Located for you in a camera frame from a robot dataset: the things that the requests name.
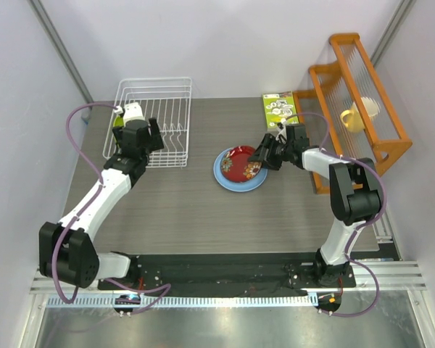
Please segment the light blue plate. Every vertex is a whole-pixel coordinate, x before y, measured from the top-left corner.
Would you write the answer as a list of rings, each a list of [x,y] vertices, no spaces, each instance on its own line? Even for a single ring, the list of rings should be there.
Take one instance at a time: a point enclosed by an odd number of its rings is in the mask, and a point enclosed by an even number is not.
[[[213,164],[213,175],[215,177],[215,180],[225,189],[232,191],[232,192],[236,192],[236,193],[246,193],[249,191],[253,191],[255,189],[257,189],[258,187],[260,187],[265,179],[268,176],[268,170],[262,168],[260,173],[253,178],[250,181],[247,181],[246,183],[233,183],[230,182],[228,180],[226,180],[223,175],[220,173],[220,170],[218,168],[219,165],[219,161],[223,158],[224,155],[224,151],[222,151],[215,159],[214,164]]]

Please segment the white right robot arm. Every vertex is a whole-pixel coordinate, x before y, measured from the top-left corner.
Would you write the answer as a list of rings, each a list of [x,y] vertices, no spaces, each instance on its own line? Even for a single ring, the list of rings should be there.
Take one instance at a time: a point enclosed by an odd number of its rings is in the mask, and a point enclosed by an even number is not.
[[[268,170],[279,170],[290,162],[328,180],[334,221],[316,252],[312,275],[318,285],[334,286],[347,272],[357,237],[386,206],[380,176],[369,158],[347,159],[312,146],[302,123],[279,128],[277,136],[264,135],[249,161]]]

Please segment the lime green plate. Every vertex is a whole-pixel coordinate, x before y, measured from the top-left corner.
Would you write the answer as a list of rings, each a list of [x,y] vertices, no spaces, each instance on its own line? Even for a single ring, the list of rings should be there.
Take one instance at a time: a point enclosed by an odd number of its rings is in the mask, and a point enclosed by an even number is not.
[[[123,127],[123,126],[124,126],[123,116],[117,115],[113,121],[112,127],[118,128],[118,127]]]

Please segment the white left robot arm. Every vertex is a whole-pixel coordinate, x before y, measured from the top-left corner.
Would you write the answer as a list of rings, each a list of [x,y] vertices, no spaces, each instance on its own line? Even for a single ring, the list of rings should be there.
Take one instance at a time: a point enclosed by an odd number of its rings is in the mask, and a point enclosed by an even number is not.
[[[139,282],[133,257],[99,254],[94,239],[108,214],[145,173],[150,154],[164,144],[154,118],[129,120],[113,133],[118,150],[105,163],[101,180],[70,213],[57,223],[44,223],[39,231],[39,271],[47,278],[83,289],[105,278],[114,278],[124,289]]]

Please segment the red floral plate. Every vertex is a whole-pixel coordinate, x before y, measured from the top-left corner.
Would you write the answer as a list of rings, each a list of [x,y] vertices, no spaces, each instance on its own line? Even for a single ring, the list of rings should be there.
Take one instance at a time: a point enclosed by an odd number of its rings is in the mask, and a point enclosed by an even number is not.
[[[233,183],[246,183],[255,178],[262,169],[260,162],[249,161],[256,149],[241,145],[224,151],[218,168],[223,177]]]

